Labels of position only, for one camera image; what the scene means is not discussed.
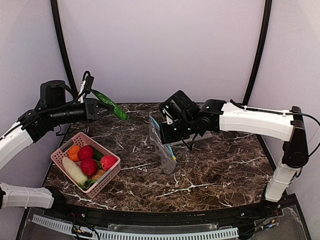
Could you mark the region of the white toy radish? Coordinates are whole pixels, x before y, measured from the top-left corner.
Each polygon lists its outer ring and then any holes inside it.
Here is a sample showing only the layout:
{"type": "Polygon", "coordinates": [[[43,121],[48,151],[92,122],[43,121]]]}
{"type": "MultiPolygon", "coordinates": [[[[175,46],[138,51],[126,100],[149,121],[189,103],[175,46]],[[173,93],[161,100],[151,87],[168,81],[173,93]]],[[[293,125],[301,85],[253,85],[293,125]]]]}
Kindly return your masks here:
{"type": "Polygon", "coordinates": [[[83,186],[88,180],[88,177],[82,172],[81,168],[68,157],[62,158],[62,165],[64,171],[76,184],[83,186]]]}

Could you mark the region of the green toy chili pepper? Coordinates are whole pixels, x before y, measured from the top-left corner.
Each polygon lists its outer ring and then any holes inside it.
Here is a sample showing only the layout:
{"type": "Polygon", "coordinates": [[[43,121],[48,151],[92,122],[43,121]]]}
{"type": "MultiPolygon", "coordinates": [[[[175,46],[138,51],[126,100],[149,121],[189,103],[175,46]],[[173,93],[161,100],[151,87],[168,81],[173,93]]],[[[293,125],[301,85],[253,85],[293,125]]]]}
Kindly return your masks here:
{"type": "Polygon", "coordinates": [[[113,114],[118,117],[121,121],[128,120],[127,113],[122,110],[116,103],[114,103],[109,97],[99,92],[98,90],[91,91],[101,102],[113,106],[113,114]]]}

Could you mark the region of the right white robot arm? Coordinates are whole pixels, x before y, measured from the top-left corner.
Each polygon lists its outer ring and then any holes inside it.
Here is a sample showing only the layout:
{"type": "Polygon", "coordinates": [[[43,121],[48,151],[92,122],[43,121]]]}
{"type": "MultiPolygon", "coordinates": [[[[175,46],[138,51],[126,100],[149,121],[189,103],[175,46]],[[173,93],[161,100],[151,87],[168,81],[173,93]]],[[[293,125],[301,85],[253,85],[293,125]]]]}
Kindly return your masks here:
{"type": "Polygon", "coordinates": [[[179,90],[164,101],[160,112],[160,139],[165,144],[185,142],[206,132],[244,132],[283,141],[282,159],[267,184],[264,199],[278,202],[294,177],[309,161],[304,123],[306,114],[297,106],[290,110],[248,107],[233,100],[209,99],[198,106],[179,90]]]}

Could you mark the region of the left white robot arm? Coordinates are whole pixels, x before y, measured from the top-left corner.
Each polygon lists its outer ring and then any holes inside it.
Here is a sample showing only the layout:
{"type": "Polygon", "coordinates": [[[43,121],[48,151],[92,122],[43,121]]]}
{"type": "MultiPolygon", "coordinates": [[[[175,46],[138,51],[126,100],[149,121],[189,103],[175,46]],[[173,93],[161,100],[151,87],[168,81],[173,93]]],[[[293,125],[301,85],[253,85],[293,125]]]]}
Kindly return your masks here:
{"type": "MultiPolygon", "coordinates": [[[[0,137],[0,167],[4,168],[16,155],[39,141],[55,127],[64,124],[95,121],[101,118],[99,109],[107,113],[113,105],[86,96],[92,91],[93,78],[88,76],[82,91],[66,101],[70,88],[63,80],[51,80],[40,86],[40,99],[35,108],[21,115],[11,128],[0,137]]],[[[64,201],[63,195],[53,188],[32,188],[0,184],[0,207],[50,209],[64,201]]]]}

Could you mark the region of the pink perforated plastic basket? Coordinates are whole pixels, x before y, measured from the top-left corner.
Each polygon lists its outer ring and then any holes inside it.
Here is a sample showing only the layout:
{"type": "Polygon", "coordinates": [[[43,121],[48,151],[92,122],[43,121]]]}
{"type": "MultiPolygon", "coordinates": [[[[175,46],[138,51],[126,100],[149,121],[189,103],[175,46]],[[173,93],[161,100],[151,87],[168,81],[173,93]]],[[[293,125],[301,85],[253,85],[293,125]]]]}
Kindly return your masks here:
{"type": "Polygon", "coordinates": [[[51,160],[58,166],[62,173],[84,194],[87,194],[91,199],[93,199],[121,170],[121,158],[93,140],[91,137],[86,135],[83,132],[77,133],[70,140],[64,143],[60,148],[54,151],[51,154],[51,160]],[[63,167],[63,157],[69,156],[69,150],[72,146],[78,145],[83,147],[85,145],[93,146],[99,152],[107,156],[114,156],[116,158],[116,162],[114,165],[106,171],[104,175],[102,175],[91,187],[87,190],[84,190],[80,187],[80,185],[72,179],[72,177],[65,171],[63,167]]]}

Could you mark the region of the clear zip bag blue zipper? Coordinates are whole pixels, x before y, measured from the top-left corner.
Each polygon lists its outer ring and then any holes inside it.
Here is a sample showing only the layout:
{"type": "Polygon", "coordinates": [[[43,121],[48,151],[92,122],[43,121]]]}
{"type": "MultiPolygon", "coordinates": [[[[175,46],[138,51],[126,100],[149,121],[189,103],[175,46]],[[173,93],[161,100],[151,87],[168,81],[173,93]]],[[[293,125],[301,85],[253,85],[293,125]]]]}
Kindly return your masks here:
{"type": "Polygon", "coordinates": [[[170,144],[162,144],[160,137],[160,126],[158,122],[149,115],[149,139],[150,143],[158,148],[160,164],[165,174],[171,174],[176,167],[177,158],[170,144]]]}

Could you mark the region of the green toy leafy vegetable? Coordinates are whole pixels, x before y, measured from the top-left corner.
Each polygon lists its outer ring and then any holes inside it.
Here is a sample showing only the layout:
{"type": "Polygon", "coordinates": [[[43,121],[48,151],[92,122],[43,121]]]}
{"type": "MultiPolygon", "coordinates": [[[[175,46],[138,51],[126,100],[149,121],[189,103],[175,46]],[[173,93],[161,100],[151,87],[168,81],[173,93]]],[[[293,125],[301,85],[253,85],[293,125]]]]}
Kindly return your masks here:
{"type": "Polygon", "coordinates": [[[87,191],[89,188],[91,188],[95,183],[97,182],[97,180],[95,179],[88,179],[87,181],[85,181],[83,184],[79,184],[78,186],[84,190],[87,191]]]}

